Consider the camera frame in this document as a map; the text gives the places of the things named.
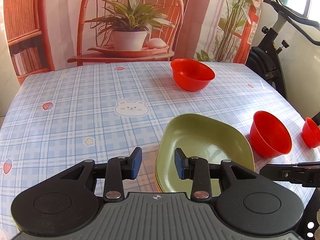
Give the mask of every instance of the printed backdrop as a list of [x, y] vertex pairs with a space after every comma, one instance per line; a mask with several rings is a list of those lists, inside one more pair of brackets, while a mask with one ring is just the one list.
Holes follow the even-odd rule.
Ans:
[[[150, 27], [142, 51], [130, 53], [115, 50], [108, 26], [97, 24], [111, 14], [110, 1], [128, 5], [127, 0], [3, 0], [0, 15], [20, 84], [30, 74], [93, 63], [175, 58], [245, 63], [263, 0], [136, 0], [156, 5], [171, 25]], [[152, 38], [162, 40], [160, 47], [150, 47]]]

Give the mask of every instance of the tall plant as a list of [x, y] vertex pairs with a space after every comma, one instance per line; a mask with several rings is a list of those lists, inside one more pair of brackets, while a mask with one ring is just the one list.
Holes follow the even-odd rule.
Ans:
[[238, 27], [243, 26], [247, 21], [251, 24], [250, 17], [246, 11], [248, 4], [259, 6], [255, 0], [226, 0], [227, 13], [221, 17], [218, 26], [222, 29], [222, 37], [215, 37], [215, 49], [213, 51], [214, 59], [211, 61], [224, 62], [234, 49], [236, 42], [235, 31]]

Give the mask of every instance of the white flower pot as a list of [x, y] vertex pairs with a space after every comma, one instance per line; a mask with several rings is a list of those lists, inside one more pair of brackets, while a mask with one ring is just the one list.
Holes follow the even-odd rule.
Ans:
[[139, 51], [142, 48], [147, 32], [112, 32], [115, 50]]

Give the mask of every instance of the blue plaid tablecloth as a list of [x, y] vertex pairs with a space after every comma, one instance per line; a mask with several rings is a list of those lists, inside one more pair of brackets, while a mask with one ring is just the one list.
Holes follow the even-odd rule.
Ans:
[[[199, 92], [179, 89], [169, 62], [88, 65], [29, 76], [0, 130], [0, 238], [17, 233], [10, 214], [17, 194], [85, 159], [106, 162], [140, 146], [138, 178], [124, 181], [124, 189], [157, 191], [156, 154], [166, 125], [179, 114], [203, 114], [248, 136], [253, 114], [268, 111], [287, 127], [293, 147], [273, 160], [254, 152], [257, 171], [267, 163], [319, 161], [319, 149], [303, 142], [304, 120], [270, 85], [244, 65], [206, 64], [216, 78]], [[131, 117], [130, 110], [135, 111]], [[103, 183], [98, 182], [96, 195], [102, 194]], [[305, 205], [313, 193], [281, 184]]]

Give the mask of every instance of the white round object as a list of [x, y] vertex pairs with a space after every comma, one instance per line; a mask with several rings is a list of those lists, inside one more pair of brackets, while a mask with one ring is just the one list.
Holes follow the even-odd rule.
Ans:
[[148, 48], [149, 49], [162, 49], [165, 48], [167, 44], [160, 38], [153, 38], [150, 39], [148, 42]]
[[315, 226], [314, 222], [309, 222], [308, 223], [308, 228], [312, 229]]
[[115, 32], [111, 33], [113, 45], [117, 51], [139, 51], [142, 49], [147, 32]]

